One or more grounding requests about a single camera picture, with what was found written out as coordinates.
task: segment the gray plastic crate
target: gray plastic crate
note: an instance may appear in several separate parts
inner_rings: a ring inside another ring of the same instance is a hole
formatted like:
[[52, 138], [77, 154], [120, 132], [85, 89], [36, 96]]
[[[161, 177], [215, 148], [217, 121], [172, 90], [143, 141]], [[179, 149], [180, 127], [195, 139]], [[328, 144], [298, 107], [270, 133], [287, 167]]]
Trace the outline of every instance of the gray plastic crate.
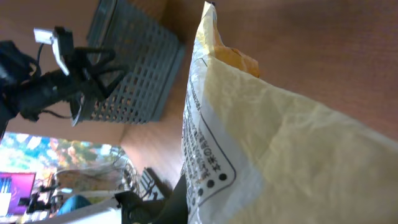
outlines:
[[129, 65], [130, 72], [106, 101], [84, 99], [73, 124], [158, 121], [184, 55], [177, 36], [126, 0], [102, 0], [87, 39], [90, 47], [114, 49], [114, 62]]

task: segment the robotic hand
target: robotic hand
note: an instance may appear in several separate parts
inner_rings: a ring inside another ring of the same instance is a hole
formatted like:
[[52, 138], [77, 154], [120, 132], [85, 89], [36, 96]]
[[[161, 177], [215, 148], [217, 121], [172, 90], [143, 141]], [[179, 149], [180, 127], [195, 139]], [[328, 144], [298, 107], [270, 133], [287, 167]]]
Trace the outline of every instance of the robotic hand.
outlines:
[[[112, 49], [75, 48], [72, 32], [63, 27], [34, 29], [34, 34], [41, 43], [37, 60], [20, 52], [12, 41], [0, 41], [0, 140], [8, 121], [18, 113], [34, 122], [41, 113], [66, 118], [45, 110], [59, 101], [70, 104], [70, 118], [77, 120], [83, 100], [107, 99], [128, 71], [127, 66], [109, 65], [115, 58]], [[52, 46], [60, 69], [41, 75], [39, 60], [44, 44]], [[99, 60], [92, 64], [89, 54]], [[109, 85], [100, 79], [106, 73], [116, 76]]]

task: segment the snack bag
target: snack bag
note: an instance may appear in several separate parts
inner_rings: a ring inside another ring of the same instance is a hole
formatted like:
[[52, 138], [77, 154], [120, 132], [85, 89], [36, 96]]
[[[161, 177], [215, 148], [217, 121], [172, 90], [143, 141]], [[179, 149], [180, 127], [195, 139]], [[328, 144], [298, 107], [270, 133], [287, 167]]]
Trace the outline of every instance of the snack bag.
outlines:
[[398, 223], [398, 145], [258, 79], [205, 3], [183, 112], [189, 223]]

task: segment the crumpled bag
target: crumpled bag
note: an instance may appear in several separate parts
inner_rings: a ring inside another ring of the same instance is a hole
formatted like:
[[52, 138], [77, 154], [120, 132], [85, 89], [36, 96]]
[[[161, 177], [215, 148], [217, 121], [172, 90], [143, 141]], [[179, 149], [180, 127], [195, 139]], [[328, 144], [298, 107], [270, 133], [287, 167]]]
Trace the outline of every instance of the crumpled bag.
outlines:
[[258, 79], [205, 3], [183, 112], [189, 223], [397, 223], [398, 145]]

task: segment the purple screen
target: purple screen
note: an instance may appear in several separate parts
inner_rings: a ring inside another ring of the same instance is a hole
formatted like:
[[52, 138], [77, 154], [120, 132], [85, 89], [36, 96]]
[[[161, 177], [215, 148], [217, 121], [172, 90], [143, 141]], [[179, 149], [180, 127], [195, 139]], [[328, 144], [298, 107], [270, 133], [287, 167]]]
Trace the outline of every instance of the purple screen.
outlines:
[[35, 173], [3, 173], [0, 172], [0, 179], [10, 179], [11, 202], [8, 208], [8, 215], [23, 215], [27, 209], [26, 206], [18, 206], [21, 197], [30, 197]]

